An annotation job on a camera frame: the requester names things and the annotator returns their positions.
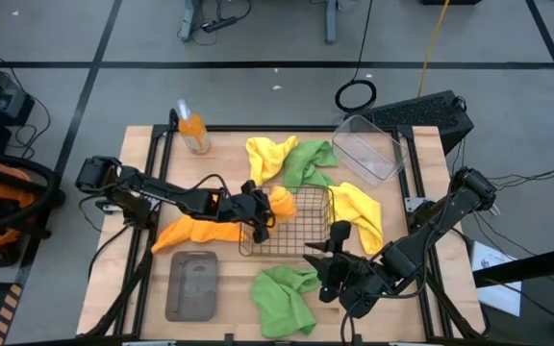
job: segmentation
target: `bottle cap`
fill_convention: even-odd
[[[179,105],[179,116],[183,120],[189,120],[191,118],[191,111],[189,110],[188,103],[184,99],[177,101]]]

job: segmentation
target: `black keyboard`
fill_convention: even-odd
[[[363,114],[375,126],[408,124],[412,126],[437,126],[440,130],[450,129],[458,124],[454,107],[443,97],[430,97],[394,104],[365,111]]]

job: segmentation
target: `floor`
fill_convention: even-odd
[[[84,158],[117,156],[126,126],[164,123],[178,98],[210,124],[337,124],[334,94],[354,73],[368,1],[342,0],[338,42],[327,46],[323,5],[302,0],[251,0],[240,23],[186,44],[176,37],[182,1],[0,0],[0,56],[8,62],[1,66],[14,67],[52,114],[35,160],[63,173],[68,197],[49,219],[53,236],[30,242],[24,265],[0,269],[0,282],[25,285],[7,342],[75,334],[98,237],[78,212],[72,186]],[[224,15],[239,15],[246,2],[223,7]],[[360,75],[378,87],[377,105],[416,96],[440,11],[416,0],[374,3]],[[213,1],[204,12],[214,17]],[[489,176],[554,168],[554,1],[451,7],[432,61],[438,63],[430,65],[425,92],[464,96],[476,126],[467,137],[467,165]],[[353,103],[364,97],[348,94]],[[45,126],[45,115],[35,107],[30,123]],[[497,205],[501,215],[487,216],[496,230],[532,252],[554,250],[554,180],[506,189]],[[89,216],[99,223],[97,212]],[[472,219],[464,228],[491,245]],[[491,239],[508,254],[527,256]],[[551,281],[528,281],[523,289],[554,309]],[[526,301],[522,318],[489,314],[493,336],[554,342],[553,319]]]

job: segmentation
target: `yellow cable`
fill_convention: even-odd
[[[420,78],[420,86],[418,87],[418,97],[422,95],[422,90],[424,90],[424,81],[427,76],[427,64],[429,63],[429,58],[431,57],[431,53],[433,52],[433,45],[435,44],[435,41],[438,40],[441,23],[443,22],[443,17],[446,14],[446,10],[448,10],[449,4],[450,4],[450,0],[446,0],[443,3],[443,9],[441,9],[440,20],[438,21],[438,25],[435,27],[435,32],[433,33],[433,37],[431,37],[431,43],[427,47],[427,53],[424,55],[424,65],[422,66],[422,77]]]

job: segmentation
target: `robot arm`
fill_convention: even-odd
[[[421,204],[409,217],[411,235],[389,242],[378,254],[380,261],[365,259],[342,250],[351,225],[336,222],[329,240],[306,245],[332,257],[303,255],[322,282],[319,299],[331,302],[339,297],[352,317],[365,316],[378,299],[398,295],[424,268],[425,253],[465,215],[488,210],[495,199],[495,187],[478,171],[462,168],[455,173],[449,193],[437,203]]]
[[[106,197],[106,201],[96,205],[102,210],[107,205],[120,207],[124,223],[136,228],[148,226],[151,198],[174,205],[197,220],[246,223],[254,228],[254,241],[260,243],[268,239],[268,227],[274,224],[274,214],[268,196],[257,189],[253,181],[247,181],[241,187],[242,193],[236,195],[231,195],[225,185],[198,187],[202,183],[204,180],[192,188],[182,188],[122,165],[115,158],[93,157],[85,160],[75,185],[91,196]]]

